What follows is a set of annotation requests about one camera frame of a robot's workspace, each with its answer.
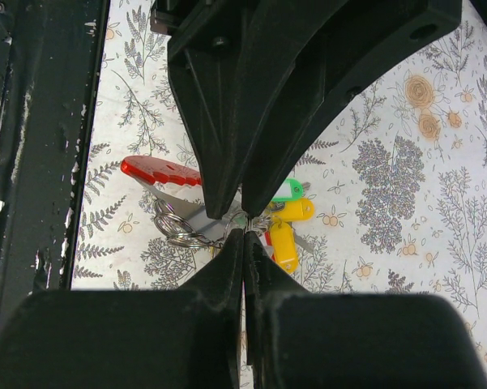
patterned paper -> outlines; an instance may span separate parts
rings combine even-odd
[[[196,159],[167,80],[151,3],[114,1],[88,161],[74,289],[172,289],[208,260],[170,247],[152,197],[119,170],[131,154]],[[461,26],[357,96],[297,162],[313,243],[293,277],[316,293],[431,293],[457,307],[487,372],[487,29]],[[162,190],[202,201],[201,190]],[[251,387],[250,368],[242,368]]]

scratched black paint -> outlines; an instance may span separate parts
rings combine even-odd
[[[28,294],[70,286],[62,244],[72,258],[108,9],[27,0],[16,12],[0,117],[0,331]]]

